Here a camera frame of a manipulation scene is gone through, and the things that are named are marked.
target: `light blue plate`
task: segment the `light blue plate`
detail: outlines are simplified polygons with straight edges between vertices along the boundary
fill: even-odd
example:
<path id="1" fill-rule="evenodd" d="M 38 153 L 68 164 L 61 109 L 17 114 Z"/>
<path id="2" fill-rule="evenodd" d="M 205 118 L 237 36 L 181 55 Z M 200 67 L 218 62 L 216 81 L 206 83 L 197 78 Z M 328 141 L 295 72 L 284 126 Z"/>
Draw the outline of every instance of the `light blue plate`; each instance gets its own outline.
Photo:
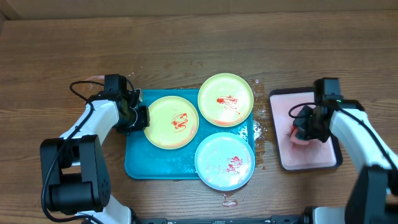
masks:
<path id="1" fill-rule="evenodd" d="M 195 167 L 205 184 L 216 190 L 235 190 L 249 181 L 256 158 L 249 144 L 236 134 L 215 133 L 203 140 Z"/>
<path id="2" fill-rule="evenodd" d="M 135 179 L 199 179 L 195 169 L 195 152 L 207 136 L 228 132 L 248 142 L 254 152 L 253 115 L 241 124 L 221 128 L 209 123 L 198 109 L 198 89 L 189 90 L 144 90 L 144 101 L 141 105 L 149 106 L 163 96 L 181 96 L 191 102 L 199 113 L 199 129 L 195 137 L 180 149 L 160 149 L 151 144 L 143 131 L 133 132 L 127 137 L 124 168 L 127 174 Z"/>

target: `ketchup smear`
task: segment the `ketchup smear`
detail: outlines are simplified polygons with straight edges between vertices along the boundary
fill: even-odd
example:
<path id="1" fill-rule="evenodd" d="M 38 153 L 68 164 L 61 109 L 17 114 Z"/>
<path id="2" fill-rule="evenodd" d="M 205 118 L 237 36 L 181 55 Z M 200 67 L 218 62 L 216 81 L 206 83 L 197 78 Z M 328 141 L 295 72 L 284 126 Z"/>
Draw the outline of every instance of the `ketchup smear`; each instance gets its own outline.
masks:
<path id="1" fill-rule="evenodd" d="M 230 159 L 227 159 L 227 161 L 229 164 L 225 172 L 234 172 L 235 174 L 238 174 L 239 172 L 236 171 L 236 168 L 241 167 L 241 165 L 243 164 L 243 160 L 240 159 L 238 156 L 235 156 Z"/>
<path id="2" fill-rule="evenodd" d="M 225 105 L 226 109 L 237 110 L 238 99 L 233 96 L 221 96 L 217 98 L 217 103 Z"/>
<path id="3" fill-rule="evenodd" d="M 188 123 L 188 115 L 186 113 L 182 113 L 179 115 L 176 115 L 175 117 L 172 118 L 172 125 L 174 125 L 174 132 L 179 133 L 187 128 L 187 123 Z"/>

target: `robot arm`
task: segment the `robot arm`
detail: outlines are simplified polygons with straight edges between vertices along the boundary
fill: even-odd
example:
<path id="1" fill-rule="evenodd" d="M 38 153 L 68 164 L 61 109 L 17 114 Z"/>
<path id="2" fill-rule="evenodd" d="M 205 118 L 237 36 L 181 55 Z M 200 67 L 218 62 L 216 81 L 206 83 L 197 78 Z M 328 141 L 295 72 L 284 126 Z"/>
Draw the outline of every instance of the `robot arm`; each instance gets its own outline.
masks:
<path id="1" fill-rule="evenodd" d="M 398 156 L 387 144 L 380 138 L 377 132 L 371 126 L 368 115 L 364 111 L 358 109 L 346 109 L 345 111 L 354 115 L 363 121 L 367 127 L 376 135 L 384 150 L 389 154 L 391 160 L 398 166 Z M 371 167 L 377 165 L 385 170 L 391 170 L 392 167 L 387 159 L 382 155 L 378 146 L 365 130 L 355 120 L 340 111 L 334 111 L 331 117 L 329 129 L 344 145 L 349 157 L 353 160 L 354 166 L 358 172 L 364 166 Z"/>
<path id="2" fill-rule="evenodd" d="M 45 192 L 44 209 L 66 215 L 88 215 L 102 223 L 133 223 L 135 215 L 112 195 L 102 143 L 110 129 L 130 135 L 149 125 L 146 106 L 140 89 L 127 89 L 121 75 L 106 75 L 104 90 L 88 99 L 79 120 L 59 138 L 46 139 L 40 146 L 43 183 L 51 174 Z M 91 113 L 84 125 L 70 140 L 69 136 Z M 59 157 L 50 171 L 50 165 Z M 64 174 L 63 169 L 80 166 L 80 173 Z"/>
<path id="3" fill-rule="evenodd" d="M 314 82 L 314 109 L 304 106 L 298 116 L 289 115 L 301 140 L 325 142 L 331 134 L 343 144 L 359 177 L 346 208 L 313 210 L 313 224 L 398 223 L 396 206 L 386 204 L 387 190 L 398 195 L 398 157 L 371 126 L 356 100 L 344 100 L 337 78 Z"/>

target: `wooden table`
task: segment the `wooden table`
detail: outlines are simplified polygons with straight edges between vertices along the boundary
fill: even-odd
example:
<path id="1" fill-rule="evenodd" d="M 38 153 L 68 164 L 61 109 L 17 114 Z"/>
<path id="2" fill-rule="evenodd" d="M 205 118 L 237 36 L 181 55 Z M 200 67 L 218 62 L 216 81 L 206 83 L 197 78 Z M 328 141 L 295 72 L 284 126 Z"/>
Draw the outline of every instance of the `wooden table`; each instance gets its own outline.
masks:
<path id="1" fill-rule="evenodd" d="M 398 12 L 302 12 L 224 16 L 7 21 L 0 36 L 0 222 L 48 223 L 40 207 L 40 143 L 65 132 L 84 102 L 68 86 L 119 73 L 139 88 L 199 87 L 243 77 L 255 96 L 256 170 L 224 195 L 200 180 L 134 180 L 124 171 L 126 137 L 103 145 L 112 193 L 142 218 L 238 218 L 344 206 L 357 172 L 343 151 L 335 170 L 288 173 L 275 147 L 271 90 L 339 77 L 385 142 L 398 152 Z M 85 95 L 97 86 L 78 88 Z M 225 200 L 237 200 L 224 207 Z"/>

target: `black cable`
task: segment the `black cable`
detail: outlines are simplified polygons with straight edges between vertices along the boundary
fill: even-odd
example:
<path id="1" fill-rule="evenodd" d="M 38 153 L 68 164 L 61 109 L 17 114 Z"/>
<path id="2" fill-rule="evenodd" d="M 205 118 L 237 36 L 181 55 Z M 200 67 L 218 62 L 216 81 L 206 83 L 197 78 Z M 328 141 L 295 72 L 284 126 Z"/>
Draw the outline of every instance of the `black cable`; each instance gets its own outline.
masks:
<path id="1" fill-rule="evenodd" d="M 291 118 L 306 118 L 308 116 L 293 116 L 291 114 L 291 112 L 300 107 L 300 106 L 305 106 L 305 105 L 317 105 L 315 103 L 301 103 L 298 105 L 295 105 L 294 107 L 292 107 L 289 110 L 289 116 Z M 376 143 L 376 145 L 378 146 L 379 150 L 381 151 L 381 154 L 387 159 L 388 163 L 390 163 L 391 169 L 394 171 L 395 175 L 398 176 L 398 169 L 396 167 L 396 165 L 394 164 L 394 162 L 392 161 L 392 159 L 390 158 L 390 155 L 386 152 L 386 150 L 383 148 L 381 142 L 379 141 L 379 139 L 376 137 L 376 135 L 373 133 L 373 131 L 360 119 L 358 119 L 357 117 L 355 117 L 354 115 L 350 114 L 349 112 L 343 110 L 342 108 L 340 108 L 339 106 L 333 106 L 333 105 L 326 105 L 326 104 L 319 104 L 317 106 L 325 106 L 329 109 L 335 110 L 335 111 L 340 111 L 343 114 L 349 116 L 350 118 L 354 119 L 356 122 L 358 122 L 372 137 L 373 141 Z"/>
<path id="2" fill-rule="evenodd" d="M 55 218 L 53 217 L 50 212 L 47 210 L 47 207 L 45 206 L 45 194 L 47 192 L 48 186 L 49 186 L 49 179 L 50 176 L 52 174 L 52 171 L 54 169 L 55 163 L 57 162 L 58 158 L 60 157 L 61 153 L 63 152 L 65 146 L 69 143 L 69 141 L 71 140 L 72 137 L 74 137 L 74 135 L 79 132 L 79 130 L 81 129 L 81 127 L 83 127 L 83 125 L 88 121 L 88 119 L 90 118 L 90 116 L 93 114 L 94 112 L 94 105 L 88 101 L 87 98 L 85 98 L 83 95 L 79 94 L 78 92 L 76 92 L 73 89 L 73 86 L 79 83 L 93 83 L 93 84 L 97 84 L 97 85 L 101 85 L 103 86 L 104 84 L 99 83 L 99 82 L 94 82 L 94 81 L 77 81 L 77 82 L 73 82 L 72 84 L 70 84 L 69 89 L 70 91 L 72 91 L 72 93 L 76 94 L 76 96 L 79 96 L 80 98 L 82 98 L 83 100 L 86 101 L 86 103 L 88 103 L 90 105 L 90 112 L 88 113 L 88 115 L 83 119 L 83 121 L 75 127 L 75 130 L 66 138 L 66 140 L 63 142 L 63 144 L 60 146 L 57 155 L 54 157 L 54 160 L 51 163 L 50 169 L 47 172 L 47 176 L 45 177 L 45 181 L 43 184 L 43 188 L 42 188 L 42 196 L 41 196 L 41 201 L 42 201 L 42 209 L 43 212 L 45 214 L 45 216 L 53 221 L 53 222 L 70 222 L 73 220 L 77 220 L 77 219 L 81 219 L 81 218 L 87 218 L 89 220 L 92 220 L 94 222 L 96 222 L 97 224 L 103 224 L 101 221 L 99 221 L 97 218 L 95 218 L 92 215 L 77 215 L 74 217 L 69 217 L 69 218 Z"/>
<path id="3" fill-rule="evenodd" d="M 294 107 L 292 107 L 290 110 L 289 110 L 289 116 L 291 117 L 291 118 L 294 118 L 294 119 L 296 119 L 296 118 L 307 118 L 307 117 L 309 117 L 309 116 L 311 116 L 311 115 L 303 115 L 303 116 L 293 116 L 292 115 L 292 111 L 294 110 L 294 109 L 296 109 L 296 108 L 298 108 L 298 107 L 301 107 L 301 106 L 308 106 L 308 105 L 317 105 L 317 104 L 315 104 L 315 103 L 301 103 L 301 104 L 297 104 L 297 105 L 295 105 Z"/>
<path id="4" fill-rule="evenodd" d="M 128 78 L 126 78 L 126 80 L 127 80 L 127 82 L 129 82 L 129 84 L 130 84 L 130 86 L 131 86 L 131 90 L 134 90 L 134 87 L 132 87 L 131 81 L 130 81 Z"/>

